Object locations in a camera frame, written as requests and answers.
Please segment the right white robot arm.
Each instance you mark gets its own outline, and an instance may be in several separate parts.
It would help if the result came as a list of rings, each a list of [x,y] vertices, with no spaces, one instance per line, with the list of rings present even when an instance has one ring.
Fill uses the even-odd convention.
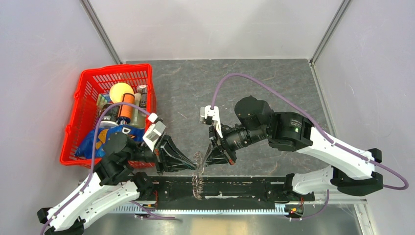
[[[288,200],[325,189],[366,196],[383,188],[383,176],[375,171],[375,164],[382,161],[379,149],[351,147],[320,132],[305,116],[275,112],[266,101],[252,96],[238,101],[234,113],[239,124],[229,127],[220,122],[217,107],[200,109],[200,122],[209,126],[206,165],[233,165],[237,150],[267,140],[271,148],[309,155],[327,163],[322,170],[288,174],[282,187],[283,196]]]

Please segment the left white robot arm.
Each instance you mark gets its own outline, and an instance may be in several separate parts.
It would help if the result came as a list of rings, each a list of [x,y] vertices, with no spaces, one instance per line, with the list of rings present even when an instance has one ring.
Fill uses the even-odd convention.
[[[97,219],[114,208],[153,196],[154,184],[144,172],[134,173],[130,161],[154,163],[159,174],[185,169],[195,163],[163,134],[155,141],[136,142],[115,133],[103,144],[105,156],[88,177],[61,203],[37,212],[43,235],[81,235]]]

